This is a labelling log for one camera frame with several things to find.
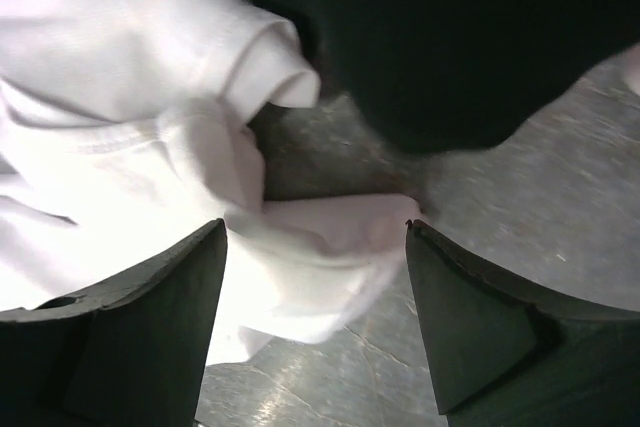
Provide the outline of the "white t shirt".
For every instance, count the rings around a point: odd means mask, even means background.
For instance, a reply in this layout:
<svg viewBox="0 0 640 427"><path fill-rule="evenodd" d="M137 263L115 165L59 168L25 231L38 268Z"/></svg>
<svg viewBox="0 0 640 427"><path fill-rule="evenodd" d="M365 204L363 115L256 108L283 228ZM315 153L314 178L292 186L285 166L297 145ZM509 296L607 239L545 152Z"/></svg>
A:
<svg viewBox="0 0 640 427"><path fill-rule="evenodd" d="M320 79L282 17L241 0L1 0L1 306L33 308L223 219L207 361L326 341L406 265L396 194L268 202L249 129Z"/></svg>

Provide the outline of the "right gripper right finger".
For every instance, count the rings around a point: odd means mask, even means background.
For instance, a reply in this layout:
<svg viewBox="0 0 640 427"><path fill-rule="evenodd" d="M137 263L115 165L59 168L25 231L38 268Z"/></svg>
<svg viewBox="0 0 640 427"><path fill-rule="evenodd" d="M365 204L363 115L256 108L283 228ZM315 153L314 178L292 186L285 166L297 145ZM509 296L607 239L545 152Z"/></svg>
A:
<svg viewBox="0 0 640 427"><path fill-rule="evenodd" d="M543 287L426 223L406 257L438 412L451 426L635 426L639 316Z"/></svg>

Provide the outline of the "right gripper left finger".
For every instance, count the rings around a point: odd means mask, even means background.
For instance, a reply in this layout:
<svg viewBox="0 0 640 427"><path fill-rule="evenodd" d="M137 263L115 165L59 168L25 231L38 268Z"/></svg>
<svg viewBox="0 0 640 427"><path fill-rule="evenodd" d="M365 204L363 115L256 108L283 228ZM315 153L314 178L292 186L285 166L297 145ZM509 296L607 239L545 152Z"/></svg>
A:
<svg viewBox="0 0 640 427"><path fill-rule="evenodd" d="M33 310L1 315L5 426L191 426L227 253L222 221Z"/></svg>

